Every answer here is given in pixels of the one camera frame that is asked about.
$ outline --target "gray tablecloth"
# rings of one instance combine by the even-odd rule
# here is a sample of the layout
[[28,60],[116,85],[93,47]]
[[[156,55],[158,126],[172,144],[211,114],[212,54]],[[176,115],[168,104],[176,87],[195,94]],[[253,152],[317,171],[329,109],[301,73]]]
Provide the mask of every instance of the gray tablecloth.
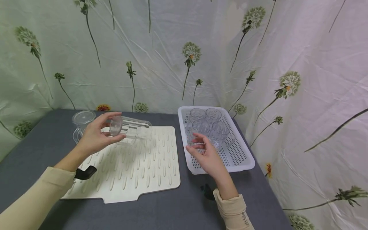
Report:
[[[27,191],[46,167],[55,165],[75,146],[71,122],[75,112],[55,110],[48,113],[0,163],[0,212]],[[206,199],[200,190],[200,186],[206,183],[215,188],[214,181],[207,174],[193,175],[186,166],[178,116],[124,115],[148,120],[152,125],[175,127],[180,186],[174,190],[145,194],[132,202],[103,204],[102,199],[58,201],[41,229],[224,230],[215,201]],[[256,230],[291,229],[257,163],[254,169],[231,173],[231,177],[239,193],[243,194],[247,213]]]

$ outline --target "dish drainer basket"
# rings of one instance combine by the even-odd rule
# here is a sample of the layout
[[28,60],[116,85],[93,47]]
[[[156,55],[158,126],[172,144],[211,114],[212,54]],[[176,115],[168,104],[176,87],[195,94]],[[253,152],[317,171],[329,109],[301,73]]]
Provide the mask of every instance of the dish drainer basket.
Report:
[[194,175],[206,173],[199,165],[198,161],[185,149],[185,146],[193,145],[191,141],[188,142],[187,140],[188,137],[185,133],[185,128],[187,126],[187,123],[189,122],[189,112],[194,108],[202,109],[204,111],[206,111],[206,109],[208,108],[215,108],[221,112],[222,116],[220,121],[224,123],[226,127],[230,130],[230,134],[217,151],[228,172],[239,172],[254,168],[254,158],[250,153],[247,145],[245,144],[243,138],[241,137],[229,113],[224,108],[207,106],[182,106],[178,109],[178,115],[180,132],[183,140],[185,159],[187,161],[188,169]]

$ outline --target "hand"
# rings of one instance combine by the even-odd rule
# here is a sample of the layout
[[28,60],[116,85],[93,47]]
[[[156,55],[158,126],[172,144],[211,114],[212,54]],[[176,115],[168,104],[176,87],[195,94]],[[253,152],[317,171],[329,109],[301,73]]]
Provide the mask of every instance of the hand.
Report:
[[110,126],[110,123],[106,122],[108,119],[119,115],[121,115],[119,112],[104,113],[97,117],[93,122],[88,124],[81,140],[76,146],[76,149],[79,149],[79,151],[89,156],[91,154],[97,153],[108,145],[124,139],[126,135],[123,134],[109,137],[109,132],[101,132],[102,128]]
[[[197,144],[193,146],[187,145],[185,148],[187,151],[197,159],[201,167],[215,180],[221,180],[224,176],[228,175],[227,169],[223,164],[220,156],[218,155],[216,149],[211,144],[209,139],[202,134],[193,133],[196,139],[192,140],[193,143],[204,143]],[[205,149],[206,151],[201,154],[197,149]]]

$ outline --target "fabric backdrop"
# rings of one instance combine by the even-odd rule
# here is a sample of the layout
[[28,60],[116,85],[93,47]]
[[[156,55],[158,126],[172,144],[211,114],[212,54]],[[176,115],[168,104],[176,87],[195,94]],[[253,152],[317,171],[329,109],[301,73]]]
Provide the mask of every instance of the fabric backdrop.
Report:
[[56,108],[221,106],[295,229],[366,229],[367,8],[0,0],[0,160]]

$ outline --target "white drying mat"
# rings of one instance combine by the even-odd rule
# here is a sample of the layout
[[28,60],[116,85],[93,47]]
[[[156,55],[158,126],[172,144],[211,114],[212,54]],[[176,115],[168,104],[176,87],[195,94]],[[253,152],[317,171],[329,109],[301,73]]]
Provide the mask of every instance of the white drying mat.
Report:
[[97,172],[88,180],[76,179],[62,199],[102,198],[108,204],[177,188],[180,173],[175,129],[153,126],[150,139],[137,140],[131,146],[109,145],[88,157],[80,168],[86,170],[90,165]]

